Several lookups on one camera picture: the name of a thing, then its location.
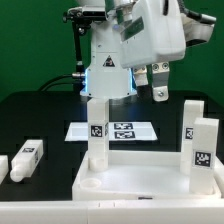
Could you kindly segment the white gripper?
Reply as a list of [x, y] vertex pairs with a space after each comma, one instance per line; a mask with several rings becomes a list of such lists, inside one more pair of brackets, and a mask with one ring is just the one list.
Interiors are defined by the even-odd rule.
[[169, 98], [169, 63], [181, 60], [186, 48], [209, 41], [215, 18], [192, 11], [183, 0], [114, 0], [120, 34], [120, 64], [134, 68], [136, 86], [148, 84], [152, 65], [153, 99]]

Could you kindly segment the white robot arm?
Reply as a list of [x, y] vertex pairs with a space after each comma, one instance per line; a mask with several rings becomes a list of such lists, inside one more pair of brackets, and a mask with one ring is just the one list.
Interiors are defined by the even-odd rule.
[[84, 95], [168, 99], [169, 63], [188, 47], [210, 40], [216, 18], [194, 12], [184, 0], [81, 0], [68, 11], [76, 35], [92, 32]]

